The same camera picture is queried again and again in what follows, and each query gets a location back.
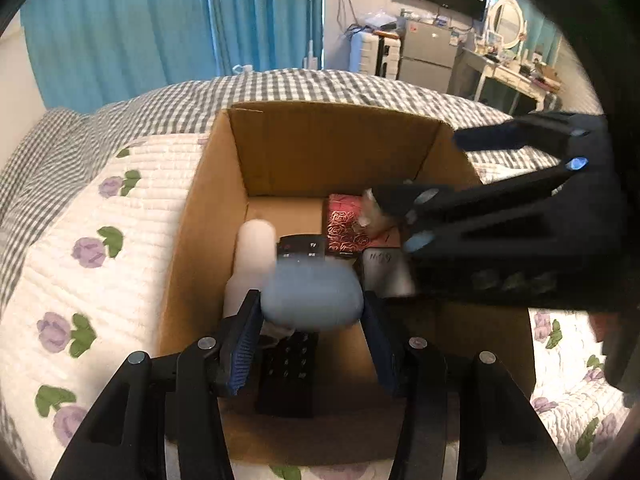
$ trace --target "mirror frame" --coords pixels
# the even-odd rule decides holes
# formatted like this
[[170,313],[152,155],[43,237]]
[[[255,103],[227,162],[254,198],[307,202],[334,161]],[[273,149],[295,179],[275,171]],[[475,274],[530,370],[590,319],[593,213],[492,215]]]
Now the mirror frame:
[[489,12],[487,13],[487,18],[486,18],[486,27],[488,30],[494,32],[495,34],[499,34],[499,32],[497,30],[494,29],[494,21],[495,18],[498,14],[498,10],[503,7],[506,6],[508,4],[511,4],[511,6],[513,7],[513,9],[516,11],[518,18],[520,20],[520,30],[518,31],[518,34],[516,35],[516,39],[513,41],[505,41],[503,47],[504,48],[512,48],[514,46],[516,46],[519,42],[520,42],[520,35],[525,31],[524,30],[524,15],[522,14],[522,9],[520,8],[520,5],[518,4],[517,0],[498,0],[497,2],[495,2],[491,8],[489,9]]

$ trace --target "blue curtain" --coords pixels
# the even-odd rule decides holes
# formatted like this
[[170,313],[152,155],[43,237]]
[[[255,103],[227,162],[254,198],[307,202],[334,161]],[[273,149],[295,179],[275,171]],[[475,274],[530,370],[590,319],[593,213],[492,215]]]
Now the blue curtain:
[[302,67],[309,40],[322,51],[322,0],[205,0],[217,72]]
[[219,73],[202,0],[27,0],[20,18],[47,107],[91,112]]
[[540,49],[542,59],[546,63],[552,63],[558,50],[560,31],[553,22],[540,13],[531,0],[517,0],[517,2],[522,9],[524,19],[527,20],[527,41],[524,43],[524,48],[529,49],[529,59],[531,53]]

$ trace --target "gingham fabric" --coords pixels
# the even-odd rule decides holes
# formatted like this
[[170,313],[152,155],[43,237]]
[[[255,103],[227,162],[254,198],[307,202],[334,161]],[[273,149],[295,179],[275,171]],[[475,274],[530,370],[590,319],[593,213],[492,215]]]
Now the gingham fabric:
[[[498,110],[404,82],[339,71],[251,72],[188,81],[100,108],[91,115],[57,108],[31,130],[0,174],[0,319],[15,288],[24,253],[67,203],[137,137],[203,134],[218,110],[235,102],[306,100],[392,108],[435,117],[453,128],[501,123]],[[478,164],[535,170],[556,163],[532,148],[477,152]],[[0,402],[0,433],[25,466],[26,456]]]

